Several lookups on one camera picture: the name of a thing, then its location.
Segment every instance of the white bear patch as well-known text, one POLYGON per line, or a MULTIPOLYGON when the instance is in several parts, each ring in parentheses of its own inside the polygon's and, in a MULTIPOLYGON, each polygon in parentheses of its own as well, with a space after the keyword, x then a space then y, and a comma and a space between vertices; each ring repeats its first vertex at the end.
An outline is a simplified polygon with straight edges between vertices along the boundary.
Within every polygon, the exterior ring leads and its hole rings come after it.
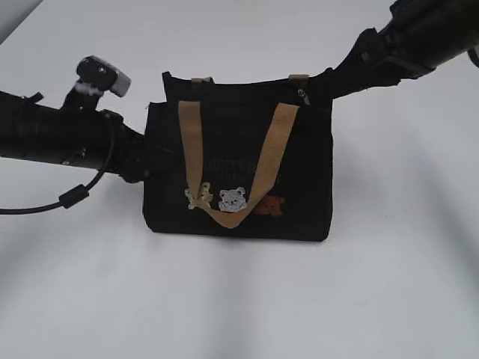
POLYGON ((248 205, 246 204, 245 193, 246 190, 243 187, 230 191, 222 189, 219 192, 219 196, 222 198, 222 201, 218 203, 219 209, 222 212, 236 213, 246 208, 248 205))

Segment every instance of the brown bear patch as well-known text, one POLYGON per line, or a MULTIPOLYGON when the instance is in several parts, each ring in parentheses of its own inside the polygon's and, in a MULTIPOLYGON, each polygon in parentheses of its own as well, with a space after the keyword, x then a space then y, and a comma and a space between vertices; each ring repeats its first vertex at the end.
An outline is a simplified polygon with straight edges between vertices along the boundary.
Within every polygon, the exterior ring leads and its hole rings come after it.
POLYGON ((284 202, 286 202, 286 200, 282 197, 276 197, 267 194, 254 208, 253 213, 255 215, 272 215, 279 217, 283 215, 283 212, 281 211, 281 205, 284 202))

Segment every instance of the black tote bag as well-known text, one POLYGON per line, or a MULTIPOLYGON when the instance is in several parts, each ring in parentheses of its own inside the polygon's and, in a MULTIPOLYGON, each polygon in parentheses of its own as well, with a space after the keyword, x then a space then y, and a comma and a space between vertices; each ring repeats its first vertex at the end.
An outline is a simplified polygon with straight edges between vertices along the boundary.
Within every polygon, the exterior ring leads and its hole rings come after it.
POLYGON ((163 74, 167 101, 150 104, 145 132, 153 154, 144 181, 150 229, 324 240, 332 219, 330 73, 247 85, 163 74), (185 117, 185 106, 196 116, 185 117), (287 119, 290 130, 278 125, 284 109, 294 112, 287 119), (189 137, 188 123, 194 124, 189 137), (282 149, 276 141, 281 136, 282 149), (265 173, 268 180, 258 191, 265 173))

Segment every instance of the embroidered patch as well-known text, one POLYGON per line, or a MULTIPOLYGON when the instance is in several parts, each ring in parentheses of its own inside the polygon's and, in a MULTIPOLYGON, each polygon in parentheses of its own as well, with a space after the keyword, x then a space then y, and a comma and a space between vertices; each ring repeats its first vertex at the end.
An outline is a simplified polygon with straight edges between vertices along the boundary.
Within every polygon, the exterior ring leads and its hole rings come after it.
POLYGON ((274 217, 280 217, 283 215, 281 205, 284 202, 286 202, 286 200, 283 197, 276 197, 267 194, 254 208, 253 213, 255 215, 272 215, 274 217))
POLYGON ((219 192, 219 196, 222 198, 221 202, 218 203, 219 209, 222 212, 236 213, 246 208, 245 193, 246 190, 243 187, 238 187, 230 191, 222 189, 219 192))
MULTIPOLYGON (((211 201, 213 200, 213 195, 210 193, 211 184, 209 182, 201 183, 201 196, 198 200, 205 203, 209 208, 211 208, 211 201)), ((189 188, 185 189, 185 196, 189 200, 188 209, 194 209, 198 207, 193 199, 192 193, 189 188)))

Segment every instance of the bag pocket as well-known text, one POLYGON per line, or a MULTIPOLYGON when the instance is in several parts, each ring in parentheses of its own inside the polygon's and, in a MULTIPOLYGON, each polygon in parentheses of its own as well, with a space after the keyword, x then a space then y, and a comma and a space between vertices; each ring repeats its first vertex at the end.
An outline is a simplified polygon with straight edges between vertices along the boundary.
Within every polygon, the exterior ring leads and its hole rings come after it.
MULTIPOLYGON (((208 188, 200 187, 196 199, 203 195, 211 210, 220 212, 234 209, 235 200, 239 207, 250 201, 261 149, 277 105, 201 103, 204 162, 200 185, 207 183, 208 188)), ((331 118, 327 111, 299 108, 271 189, 234 229, 216 223, 186 196, 185 190, 189 189, 191 195, 191 189, 186 180, 179 122, 177 102, 150 105, 147 146, 165 147, 174 153, 170 164, 154 171, 144 184, 144 216, 152 230, 312 241, 327 236, 332 168, 331 118)))

